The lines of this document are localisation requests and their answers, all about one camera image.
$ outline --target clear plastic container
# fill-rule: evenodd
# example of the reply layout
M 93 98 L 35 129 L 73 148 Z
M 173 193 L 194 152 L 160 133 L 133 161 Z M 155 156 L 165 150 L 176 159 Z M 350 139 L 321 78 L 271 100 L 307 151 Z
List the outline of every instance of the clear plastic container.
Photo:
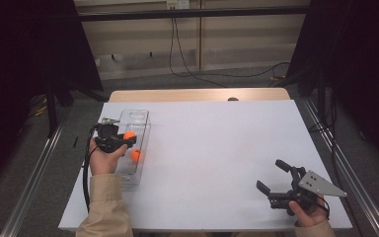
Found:
M 122 111 L 119 118 L 118 133 L 132 131 L 136 134 L 137 142 L 118 160 L 115 172 L 121 174 L 124 187 L 140 184 L 143 172 L 144 158 L 150 134 L 150 119 L 148 111 Z

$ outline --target metal frame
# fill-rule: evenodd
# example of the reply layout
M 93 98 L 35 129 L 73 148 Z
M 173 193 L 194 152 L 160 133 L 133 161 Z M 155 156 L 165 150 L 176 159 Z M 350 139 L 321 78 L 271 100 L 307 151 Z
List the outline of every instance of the metal frame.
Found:
M 68 115 L 70 113 L 70 108 L 65 109 L 65 113 L 62 114 L 62 120 L 57 127 L 56 131 L 53 133 L 53 136 L 47 139 L 41 155 L 38 158 L 38 162 L 30 176 L 29 181 L 26 184 L 26 187 L 23 190 L 23 193 L 20 196 L 20 199 L 17 202 L 17 205 L 13 209 L 11 215 L 9 216 L 4 229 L 1 232 L 0 237 L 15 237 L 18 234 L 18 231 L 21 228 L 21 225 L 24 221 L 24 218 L 29 210 L 30 204 L 33 201 L 33 198 L 37 192 L 39 182 L 42 178 L 42 175 L 45 171 L 45 167 L 54 151 L 54 148 L 57 144 L 57 141 L 60 137 L 61 131 L 67 121 Z
M 304 104 L 313 122 L 317 125 L 317 128 L 321 130 L 322 138 L 324 139 L 328 148 L 332 150 L 332 141 L 334 137 L 329 130 L 324 129 L 323 125 L 319 123 L 320 120 L 317 114 L 316 106 L 310 100 L 305 100 Z M 361 182 L 359 181 L 358 177 L 355 175 L 355 172 L 353 171 L 352 167 L 347 161 L 345 155 L 341 151 L 341 148 L 337 144 L 335 144 L 334 152 L 335 152 L 335 157 L 336 157 L 338 167 L 340 168 L 343 176 L 345 177 L 347 183 L 349 184 L 355 198 L 358 200 L 362 210 L 367 216 L 368 221 L 372 225 L 374 231 L 377 233 L 377 236 L 379 236 L 379 209 L 378 207 L 376 206 L 374 201 L 371 199 L 367 190 L 362 186 Z
M 140 12 L 97 12 L 79 13 L 78 15 L 60 16 L 33 16 L 26 20 L 43 21 L 121 21 L 121 20 L 144 20 L 144 19 L 169 19 L 169 18 L 202 18 L 202 17 L 235 17 L 235 16 L 266 16 L 266 15 L 296 15 L 306 13 L 321 13 L 335 8 L 335 5 L 325 7 L 309 6 L 285 6 L 285 7 L 262 7 L 262 8 L 220 8 L 220 9 L 188 9 L 188 10 L 154 10 Z

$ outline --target orange object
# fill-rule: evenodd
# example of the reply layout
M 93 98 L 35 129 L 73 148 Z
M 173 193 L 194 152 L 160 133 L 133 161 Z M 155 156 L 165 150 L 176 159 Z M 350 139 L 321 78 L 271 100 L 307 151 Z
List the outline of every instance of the orange object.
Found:
M 133 162 L 137 162 L 138 158 L 140 156 L 140 150 L 131 151 L 130 156 L 131 156 L 131 160 L 133 160 Z
M 124 134 L 124 136 L 122 137 L 123 139 L 129 139 L 130 137 L 133 137 L 133 136 L 136 136 L 136 133 L 132 132 L 132 131 L 128 131 Z

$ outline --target sleeve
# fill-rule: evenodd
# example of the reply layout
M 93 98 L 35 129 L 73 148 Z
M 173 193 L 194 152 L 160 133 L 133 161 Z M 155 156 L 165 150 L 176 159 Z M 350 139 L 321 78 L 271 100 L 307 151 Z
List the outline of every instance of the sleeve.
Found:
M 133 236 L 121 195 L 121 176 L 97 175 L 90 182 L 90 211 L 76 236 Z
M 328 220 L 312 227 L 295 227 L 295 234 L 297 237 L 335 237 Z

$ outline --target human hand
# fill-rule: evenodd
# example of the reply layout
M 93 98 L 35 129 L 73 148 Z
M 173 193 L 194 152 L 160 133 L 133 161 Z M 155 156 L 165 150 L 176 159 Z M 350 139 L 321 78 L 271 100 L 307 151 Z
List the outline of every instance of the human hand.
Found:
M 323 196 L 317 198 L 317 204 L 325 206 Z M 326 211 L 317 205 L 312 205 L 308 210 L 303 210 L 294 200 L 288 204 L 291 210 L 297 215 L 297 225 L 299 227 L 312 227 L 328 219 Z
M 93 176 L 103 175 L 103 174 L 113 174 L 118 163 L 118 158 L 123 156 L 127 150 L 127 145 L 122 145 L 113 153 L 106 153 L 100 148 L 97 148 L 97 143 L 95 138 L 91 139 L 89 144 L 89 152 L 91 154 L 90 167 Z

